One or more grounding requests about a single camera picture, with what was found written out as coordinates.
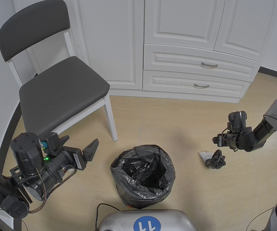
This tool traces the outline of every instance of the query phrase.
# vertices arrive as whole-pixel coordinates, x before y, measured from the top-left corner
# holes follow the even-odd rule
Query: chair
[[[14,14],[0,29],[2,56],[20,87],[19,97],[26,131],[38,136],[63,132],[104,106],[111,135],[117,140],[108,91],[110,85],[74,55],[69,37],[70,21],[63,0],[45,0]],[[70,57],[25,83],[12,58],[28,47],[64,32]]]

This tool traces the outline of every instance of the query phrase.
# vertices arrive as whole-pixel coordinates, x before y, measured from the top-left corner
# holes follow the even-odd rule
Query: floor
[[[277,133],[251,153],[222,148],[226,166],[220,170],[207,168],[198,153],[217,149],[212,137],[226,128],[230,112],[246,111],[247,125],[255,127],[275,99],[277,78],[261,73],[238,104],[111,96],[118,141],[111,138],[103,108],[61,134],[70,136],[68,146],[83,149],[95,138],[100,144],[84,171],[56,190],[40,212],[24,219],[29,231],[94,231],[99,203],[128,210],[116,191],[110,164],[121,152],[140,144],[162,147],[176,170],[171,194],[149,209],[183,210],[201,231],[245,230],[256,215],[277,202]],[[21,132],[22,120],[15,136]],[[9,151],[3,173],[9,175],[14,166]],[[35,200],[30,209],[39,205]],[[113,211],[102,206],[99,220]],[[269,214],[256,218],[248,230],[264,229]]]

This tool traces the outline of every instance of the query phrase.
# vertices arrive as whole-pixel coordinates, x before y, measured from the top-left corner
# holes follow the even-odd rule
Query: crumpled trash
[[[217,149],[212,158],[207,159],[205,162],[207,167],[211,167],[213,169],[220,169],[221,167],[226,165],[225,156],[222,155],[222,151]]]
[[[110,169],[122,202],[139,210],[163,201],[176,177],[169,155],[157,145],[124,151]]]

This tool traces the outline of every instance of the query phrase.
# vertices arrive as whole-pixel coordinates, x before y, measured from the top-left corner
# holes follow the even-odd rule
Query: white drawer
[[[250,82],[188,73],[144,70],[143,90],[242,98]]]
[[[144,70],[193,73],[252,82],[260,62],[205,49],[144,44]]]

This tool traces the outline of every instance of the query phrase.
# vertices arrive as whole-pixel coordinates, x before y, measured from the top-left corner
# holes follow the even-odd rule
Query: blue logo
[[[161,223],[157,218],[145,216],[135,221],[133,229],[134,231],[160,231]]]

